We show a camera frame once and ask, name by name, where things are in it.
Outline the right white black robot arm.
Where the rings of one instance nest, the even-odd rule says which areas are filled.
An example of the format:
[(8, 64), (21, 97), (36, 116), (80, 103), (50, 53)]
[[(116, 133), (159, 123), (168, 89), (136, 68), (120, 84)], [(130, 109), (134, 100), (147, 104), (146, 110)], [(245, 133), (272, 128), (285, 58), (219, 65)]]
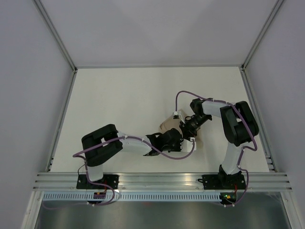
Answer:
[(222, 188), (237, 184), (243, 177), (239, 165), (244, 150), (257, 150), (254, 137), (258, 135), (259, 127), (248, 103), (240, 101), (231, 104), (197, 98), (192, 100), (190, 107), (193, 115), (182, 119), (179, 124), (183, 137), (196, 137), (197, 131), (205, 122), (212, 120), (214, 116), (221, 118), (228, 145), (224, 161), (219, 166), (217, 182)]

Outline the beige cloth napkin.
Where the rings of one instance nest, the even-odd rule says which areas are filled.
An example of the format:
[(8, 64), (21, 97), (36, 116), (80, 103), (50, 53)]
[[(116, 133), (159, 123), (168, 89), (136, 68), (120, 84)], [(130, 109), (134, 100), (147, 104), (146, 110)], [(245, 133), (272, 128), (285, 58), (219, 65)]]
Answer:
[[(163, 134), (166, 131), (174, 128), (177, 129), (181, 135), (183, 135), (182, 130), (180, 129), (180, 121), (180, 118), (174, 119), (173, 116), (169, 116), (159, 125), (158, 131)], [(197, 143), (197, 148), (202, 148), (203, 142), (201, 140), (201, 134), (199, 134), (195, 140)]]

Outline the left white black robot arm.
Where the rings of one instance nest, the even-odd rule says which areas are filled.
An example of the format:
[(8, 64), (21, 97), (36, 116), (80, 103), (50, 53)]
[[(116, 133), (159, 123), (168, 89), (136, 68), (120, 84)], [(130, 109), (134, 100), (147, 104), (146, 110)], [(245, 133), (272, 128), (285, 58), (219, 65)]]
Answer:
[(114, 124), (106, 125), (81, 139), (86, 151), (87, 183), (94, 189), (101, 188), (104, 184), (103, 164), (119, 152), (141, 153), (144, 156), (157, 156), (165, 151), (180, 152), (182, 141), (182, 135), (175, 128), (137, 140), (118, 131)]

